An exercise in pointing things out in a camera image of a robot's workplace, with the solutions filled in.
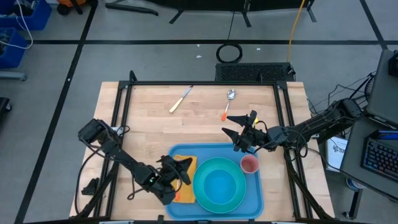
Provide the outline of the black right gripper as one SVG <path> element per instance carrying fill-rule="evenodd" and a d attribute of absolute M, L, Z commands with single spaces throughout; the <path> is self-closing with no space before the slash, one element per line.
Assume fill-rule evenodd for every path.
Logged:
<path fill-rule="evenodd" d="M 246 126 L 240 135 L 238 132 L 231 129 L 221 128 L 221 130 L 232 140 L 234 151 L 251 153 L 251 147 L 258 146 L 259 148 L 254 151 L 257 152 L 261 148 L 270 144 L 271 140 L 265 132 L 261 129 L 252 127 L 257 118 L 256 111 L 252 110 L 250 114 L 244 116 L 227 116 L 226 118 L 240 126 Z"/>

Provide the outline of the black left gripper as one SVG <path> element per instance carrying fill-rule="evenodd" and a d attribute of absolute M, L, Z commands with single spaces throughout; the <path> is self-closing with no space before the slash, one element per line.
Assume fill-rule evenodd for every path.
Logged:
<path fill-rule="evenodd" d="M 173 202 L 177 192 L 177 189 L 172 185 L 174 180 L 179 180 L 180 183 L 190 185 L 192 183 L 188 170 L 193 159 L 188 157 L 186 159 L 173 159 L 169 155 L 161 156 L 157 161 L 161 163 L 163 169 L 174 167 L 174 171 L 162 172 L 161 170 L 151 170 L 148 177 L 143 180 L 141 188 L 146 192 L 153 193 L 162 205 L 168 205 Z"/>

